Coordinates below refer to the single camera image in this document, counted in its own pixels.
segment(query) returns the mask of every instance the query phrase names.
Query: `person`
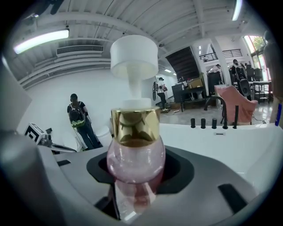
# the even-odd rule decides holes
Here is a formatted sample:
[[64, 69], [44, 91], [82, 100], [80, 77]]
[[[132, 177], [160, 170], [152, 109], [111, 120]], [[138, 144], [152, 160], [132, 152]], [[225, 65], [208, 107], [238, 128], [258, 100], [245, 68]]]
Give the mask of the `person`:
[[70, 121], [80, 121], [81, 125], [77, 124], [76, 127], [78, 133], [84, 140], [85, 145], [88, 149], [99, 148], [99, 142], [97, 141], [96, 135], [93, 132], [91, 122], [88, 119], [88, 110], [82, 101], [78, 101], [78, 96], [76, 94], [71, 95], [71, 103], [67, 107], [67, 113]]
[[158, 90], [157, 90], [157, 95], [160, 97], [161, 99], [161, 103], [162, 103], [162, 111], [168, 111], [167, 108], [165, 108], [165, 104], [166, 104], [166, 99], [165, 99], [165, 91], [167, 91], [167, 88], [164, 84], [164, 79], [162, 77], [160, 77], [158, 79], [157, 85], [158, 85]]
[[247, 71], [246, 71], [245, 66], [244, 66], [242, 63], [240, 63], [240, 65], [241, 65], [241, 67], [243, 68], [244, 74], [245, 74], [245, 76], [246, 76], [246, 78], [247, 78], [248, 76], [247, 76]]
[[[283, 104], [282, 55], [279, 46], [269, 31], [264, 33], [264, 39], [267, 41], [267, 45], [264, 47], [264, 61], [266, 67], [269, 69], [273, 91], [270, 123], [274, 123], [277, 116], [278, 105]], [[279, 126], [283, 128], [283, 111], [281, 111]]]
[[223, 76], [223, 72], [222, 72], [222, 69], [221, 69], [220, 64], [217, 64], [216, 67], [217, 67], [217, 71], [220, 72], [220, 76], [221, 76], [222, 83], [225, 84], [225, 82], [224, 82], [224, 76]]
[[[245, 69], [243, 68], [243, 66], [239, 66], [238, 61], [236, 59], [233, 60], [233, 66], [231, 69], [232, 69], [232, 75], [235, 77], [236, 82], [238, 84], [239, 92], [240, 94], [243, 95], [242, 90], [240, 89], [240, 81], [242, 79], [247, 79]], [[247, 96], [247, 99], [251, 101], [252, 100], [251, 95]]]

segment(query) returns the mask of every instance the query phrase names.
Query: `fluorescent light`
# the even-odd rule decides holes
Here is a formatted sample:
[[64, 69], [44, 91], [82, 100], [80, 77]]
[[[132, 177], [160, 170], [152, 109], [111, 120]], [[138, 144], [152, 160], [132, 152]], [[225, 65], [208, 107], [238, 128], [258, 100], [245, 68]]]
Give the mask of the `fluorescent light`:
[[28, 39], [14, 47], [14, 51], [17, 54], [20, 54], [32, 47], [35, 47], [37, 45], [61, 39], [61, 38], [68, 38], [69, 37], [69, 30], [60, 30], [55, 32], [50, 32], [46, 34], [39, 35], [37, 37]]
[[233, 18], [232, 18], [233, 21], [238, 19], [238, 16], [239, 16], [240, 11], [241, 11], [242, 3], [243, 3], [243, 0], [237, 0], [236, 7], [235, 7], [235, 10], [234, 10], [234, 14], [233, 14]]

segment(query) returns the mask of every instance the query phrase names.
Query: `black backpack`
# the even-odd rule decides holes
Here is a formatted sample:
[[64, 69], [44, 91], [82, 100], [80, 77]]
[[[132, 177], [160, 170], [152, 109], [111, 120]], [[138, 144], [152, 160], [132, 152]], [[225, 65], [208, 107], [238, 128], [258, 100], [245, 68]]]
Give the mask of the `black backpack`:
[[80, 107], [73, 107], [69, 105], [71, 110], [69, 112], [69, 119], [73, 128], [81, 127], [85, 124], [85, 114]]

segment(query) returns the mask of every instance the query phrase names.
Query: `white pump cap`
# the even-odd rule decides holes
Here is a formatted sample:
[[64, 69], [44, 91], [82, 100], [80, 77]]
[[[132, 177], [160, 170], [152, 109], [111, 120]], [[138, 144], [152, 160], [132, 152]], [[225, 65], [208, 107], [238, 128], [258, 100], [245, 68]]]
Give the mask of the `white pump cap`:
[[158, 73], [158, 48], [151, 39], [128, 35], [113, 43], [111, 72], [120, 78], [149, 79]]

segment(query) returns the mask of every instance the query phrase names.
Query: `air conditioning vent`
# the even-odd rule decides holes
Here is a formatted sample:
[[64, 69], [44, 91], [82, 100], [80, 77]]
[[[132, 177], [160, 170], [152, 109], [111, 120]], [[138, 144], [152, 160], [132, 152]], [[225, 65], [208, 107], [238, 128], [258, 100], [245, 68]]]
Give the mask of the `air conditioning vent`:
[[88, 53], [102, 53], [104, 47], [101, 45], [73, 45], [66, 46], [57, 49], [58, 57], [65, 57], [71, 55], [80, 55], [80, 54], [88, 54]]

